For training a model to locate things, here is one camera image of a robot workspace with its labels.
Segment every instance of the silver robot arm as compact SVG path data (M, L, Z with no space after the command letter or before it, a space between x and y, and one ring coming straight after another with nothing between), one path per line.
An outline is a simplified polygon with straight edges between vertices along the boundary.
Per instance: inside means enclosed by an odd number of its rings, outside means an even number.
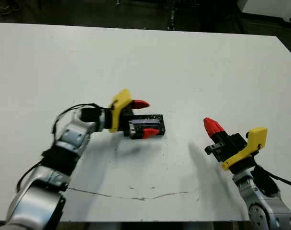
M239 133L228 135L218 122L204 119L204 126L214 144L205 148L230 170L233 181L246 203L255 230L291 230L291 212L283 203L280 190L272 178L291 185L290 181L275 176L256 164L254 156L265 147L267 130L249 130L247 142Z
M43 153L43 160L34 169L13 199L6 225L0 230L53 230L66 202L62 193L70 183L70 175L86 148L90 135L101 132L105 123L104 109L97 108L96 122L82 121L77 109L63 129L60 138Z
M54 230L66 202L62 193L93 132L101 132L104 128L110 132L122 131L131 139L164 135L162 115L134 115L132 111L148 106L145 101L132 100L129 90L124 89L114 97L110 108L90 103L78 104L62 112L53 125L52 147L43 152L42 160L17 183L17 195L8 209L6 225L0 230ZM58 120L73 109L71 122L57 139ZM31 170L32 174L20 188L22 179Z
M291 212L280 190L260 166L238 172L233 181L246 203L255 230L291 230Z

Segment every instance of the black cable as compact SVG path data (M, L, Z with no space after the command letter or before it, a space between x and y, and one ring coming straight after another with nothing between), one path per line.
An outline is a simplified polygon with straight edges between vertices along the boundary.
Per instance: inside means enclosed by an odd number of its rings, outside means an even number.
M98 106L98 105L95 104L95 103L86 103L86 104L77 104L77 105L74 105L74 106L72 106L72 107L66 109L65 111L61 112L61 113L56 117L55 122L53 123L53 127L52 127L53 144L55 144L55 142L56 142L56 133L57 133L57 123L58 123L58 121L59 121L61 118L63 118L63 116L64 116L67 112L69 112L69 111L71 111L71 110L74 110L74 109L78 109L78 108L83 107L83 106L86 106L86 105L88 105L88 106L92 106L92 107L97 107L97 108L102 108L102 107ZM21 189L21 183L22 183L22 180L24 179L24 177L25 177L25 176L26 176L30 171L32 171L34 168L38 167L41 163L42 163L42 161L39 161L37 164L35 164L34 166L32 166L28 171L26 171L26 172L23 174L23 176L20 178L20 180L17 182L17 185L16 185L16 191L17 191L17 193L18 193L18 192L20 191L20 189Z
M256 163L256 161L255 161L255 159L254 159L254 156L253 156L252 158L253 158L253 161L254 161L255 166L258 167L260 170L262 170L264 173L268 174L268 176L272 177L272 178L275 179L275 180L282 181L282 182L284 182L285 184L288 184L288 185L291 186L291 181L288 181L288 180L286 180L286 179L284 179L284 178L281 178L281 177L279 177L279 176L277 176L277 175L274 175L274 174L268 172L267 170L265 170L264 168L260 167L260 166Z
M72 107L66 109L66 110L63 111L62 113L60 113L60 114L56 117L56 120L55 120L55 122L54 122L54 124L53 124L53 126L52 126L53 144L55 144L55 142L56 142L56 133L57 133L57 123L58 123L58 121L59 121L61 118L63 118L63 116L64 116L67 112L69 112L69 111L71 111L71 110L74 110L74 109L78 109L78 108L83 107L83 106L86 106L86 105L88 105L88 106L92 106L92 107L102 108L102 107L98 106L98 105L95 104L95 103L77 104L77 105L74 105L74 106L72 106Z
M23 176L20 178L20 180L17 182L16 185L16 192L18 193L21 189L21 182L24 179L24 177L30 172L32 171L34 168L38 167L41 164L42 161L39 161L37 164L33 165L28 171L26 171Z

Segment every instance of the crack on table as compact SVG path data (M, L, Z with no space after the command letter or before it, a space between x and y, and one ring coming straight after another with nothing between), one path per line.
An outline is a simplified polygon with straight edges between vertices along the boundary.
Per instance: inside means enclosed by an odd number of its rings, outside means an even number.
M104 196L104 197L109 197L109 198L117 198L117 199L126 199L126 200L140 200L140 201L145 201L145 200L155 200L155 199L159 199L165 196L171 196L171 195L178 195L178 194L188 194L188 193L193 193L195 191L197 191L200 187L192 190L192 191L184 191L184 192L177 192L177 193L166 193L166 194L162 194L162 195L158 195L158 196L154 196L154 197L123 197L123 196L115 196L115 195L107 195L107 194L102 194L102 193L95 193L95 192L90 192L87 190L82 190L82 189L78 189L78 188L68 188L70 190L73 191L77 191L77 192L82 192L82 193L88 193L88 194L92 194L92 195L98 195L98 196Z

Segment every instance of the white tabletop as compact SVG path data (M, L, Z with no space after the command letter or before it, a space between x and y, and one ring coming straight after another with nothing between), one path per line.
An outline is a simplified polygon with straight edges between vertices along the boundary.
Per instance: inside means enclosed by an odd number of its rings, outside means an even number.
M203 150L207 116L229 134L268 127L256 160L291 180L291 53L276 37L0 24L0 220L55 116L123 88L151 104L137 114L163 114L166 134L93 134L69 185L85 192L66 191L62 220L247 220L232 174Z

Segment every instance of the black rectangular object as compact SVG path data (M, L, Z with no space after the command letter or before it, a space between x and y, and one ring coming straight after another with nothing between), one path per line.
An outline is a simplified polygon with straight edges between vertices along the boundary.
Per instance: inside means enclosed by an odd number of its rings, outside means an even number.
M129 122L134 125L135 131L137 134L143 134L144 128L154 128L158 129L160 132L158 135L162 136L165 134L165 124L162 114L156 115L126 115L122 116L122 130L124 136L127 137L130 135Z

